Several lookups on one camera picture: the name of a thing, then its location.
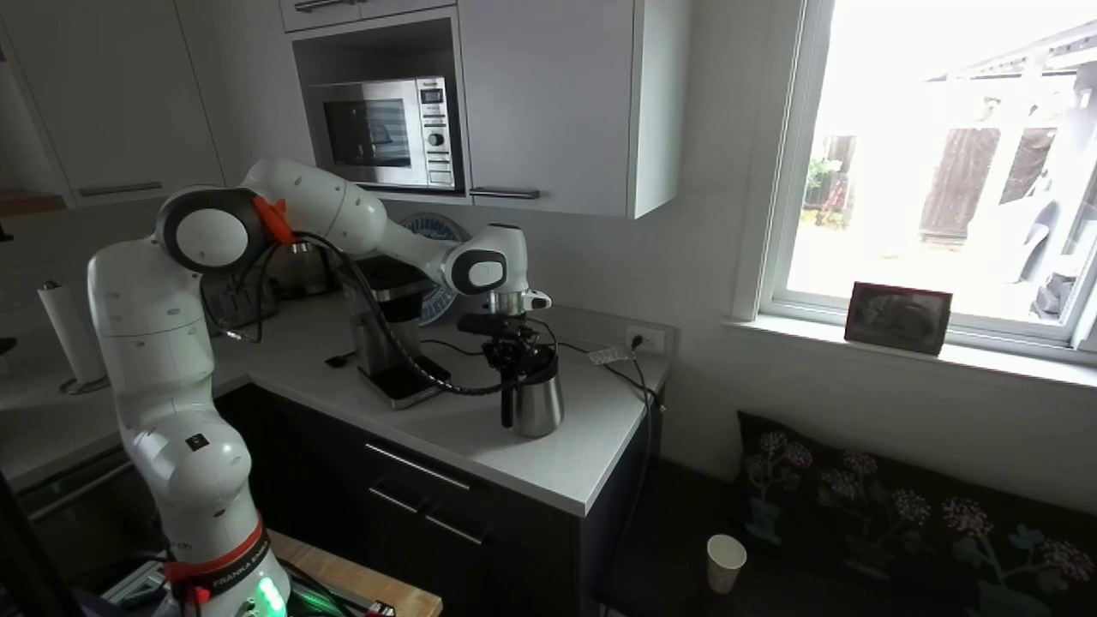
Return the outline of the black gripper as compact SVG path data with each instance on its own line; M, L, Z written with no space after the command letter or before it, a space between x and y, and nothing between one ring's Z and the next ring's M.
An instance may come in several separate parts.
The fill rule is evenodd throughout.
M501 427L513 427L513 371L531 366L535 379L559 373L552 343L537 343L524 317L465 313L460 334L482 336L482 356L501 371Z

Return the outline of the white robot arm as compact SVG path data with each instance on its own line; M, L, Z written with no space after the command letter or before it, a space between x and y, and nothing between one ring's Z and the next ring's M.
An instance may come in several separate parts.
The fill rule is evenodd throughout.
M235 187L185 188L156 228L90 256L85 297L127 460L153 497L169 600L156 617L295 617L295 578L251 493L253 455L215 409L215 336L203 283L244 273L282 248L313 243L343 263L392 256L488 310L472 327L497 371L501 423L559 401L559 353L528 319L552 307L528 283L519 228L463 243L427 240L351 177L257 163Z

